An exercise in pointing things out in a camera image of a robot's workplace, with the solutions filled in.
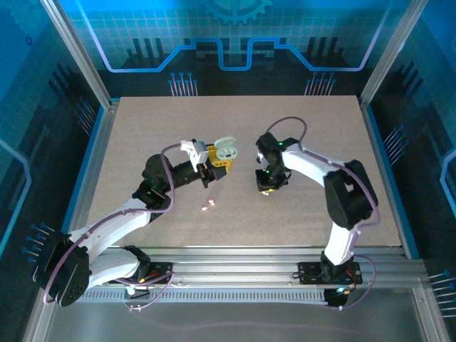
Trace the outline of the pale mint charging case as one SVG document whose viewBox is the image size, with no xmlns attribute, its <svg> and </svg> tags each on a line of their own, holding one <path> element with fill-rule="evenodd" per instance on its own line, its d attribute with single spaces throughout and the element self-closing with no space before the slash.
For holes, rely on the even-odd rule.
<svg viewBox="0 0 456 342">
<path fill-rule="evenodd" d="M 236 138 L 227 136 L 214 142 L 216 148 L 216 157 L 218 160 L 232 160 L 238 155 L 238 150 L 234 146 Z"/>
</svg>

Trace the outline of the black white connector block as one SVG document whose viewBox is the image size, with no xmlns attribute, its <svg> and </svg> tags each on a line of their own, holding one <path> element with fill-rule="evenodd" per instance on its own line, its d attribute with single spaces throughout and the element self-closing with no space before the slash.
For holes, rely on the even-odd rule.
<svg viewBox="0 0 456 342">
<path fill-rule="evenodd" d="M 150 298 L 150 290 L 146 286 L 127 285 L 125 287 L 125 300 L 145 300 Z"/>
</svg>

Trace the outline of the black controller box green light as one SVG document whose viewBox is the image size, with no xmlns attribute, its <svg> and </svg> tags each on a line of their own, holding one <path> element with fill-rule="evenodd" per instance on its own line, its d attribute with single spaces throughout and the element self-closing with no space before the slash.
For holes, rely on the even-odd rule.
<svg viewBox="0 0 456 342">
<path fill-rule="evenodd" d="M 323 292 L 324 300 L 330 309 L 341 310 L 347 303 L 350 290 L 344 287 L 337 289 L 325 289 Z"/>
</svg>

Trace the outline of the grey metal base platform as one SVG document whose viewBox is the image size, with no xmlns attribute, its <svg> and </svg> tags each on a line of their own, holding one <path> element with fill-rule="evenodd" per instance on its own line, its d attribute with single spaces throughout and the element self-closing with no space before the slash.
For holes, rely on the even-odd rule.
<svg viewBox="0 0 456 342">
<path fill-rule="evenodd" d="M 181 285 L 138 302 L 77 301 L 35 308 L 22 342 L 456 342 L 431 288 L 363 286 L 362 272 L 341 310 L 303 303 L 163 303 Z"/>
</svg>

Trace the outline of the aluminium side rail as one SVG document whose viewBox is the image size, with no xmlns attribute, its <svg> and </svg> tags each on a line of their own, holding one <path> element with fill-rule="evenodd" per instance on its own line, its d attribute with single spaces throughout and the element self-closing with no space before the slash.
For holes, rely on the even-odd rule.
<svg viewBox="0 0 456 342">
<path fill-rule="evenodd" d="M 83 228 L 88 223 L 90 208 L 119 102 L 120 99 L 115 98 L 109 109 L 101 108 L 98 112 L 61 226 L 63 233 Z"/>
<path fill-rule="evenodd" d="M 373 146 L 374 155 L 388 198 L 389 207 L 391 208 L 397 226 L 404 255 L 408 259 L 419 259 L 420 253 L 413 235 L 413 230 L 411 229 L 403 201 L 400 198 L 400 193 L 393 175 L 393 169 L 385 151 L 375 116 L 369 105 L 360 104 L 360 109 L 366 124 L 366 130 L 370 137 L 371 145 Z"/>
</svg>

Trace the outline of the long aluminium base rail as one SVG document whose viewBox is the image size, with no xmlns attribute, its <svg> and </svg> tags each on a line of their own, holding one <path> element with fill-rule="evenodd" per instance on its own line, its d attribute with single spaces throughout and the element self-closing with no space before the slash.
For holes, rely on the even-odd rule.
<svg viewBox="0 0 456 342">
<path fill-rule="evenodd" d="M 155 247 L 143 250 L 153 261 L 171 262 L 175 285 L 188 288 L 298 287 L 292 274 L 299 262 L 318 262 L 319 247 Z M 418 288 L 429 284 L 420 259 L 408 259 L 401 247 L 359 247 L 363 286 Z"/>
</svg>

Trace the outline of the aluminium frame post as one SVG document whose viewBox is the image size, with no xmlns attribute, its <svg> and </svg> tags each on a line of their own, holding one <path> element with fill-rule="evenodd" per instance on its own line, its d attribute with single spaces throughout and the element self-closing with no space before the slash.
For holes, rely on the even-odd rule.
<svg viewBox="0 0 456 342">
<path fill-rule="evenodd" d="M 105 110 L 115 110 L 118 107 L 119 100 L 113 100 L 110 97 L 60 2 L 58 0 L 40 0 L 40 2 L 100 105 Z"/>
<path fill-rule="evenodd" d="M 370 105 L 428 2 L 429 0 L 410 0 L 361 93 L 359 100 L 361 110 L 366 110 Z"/>
</svg>

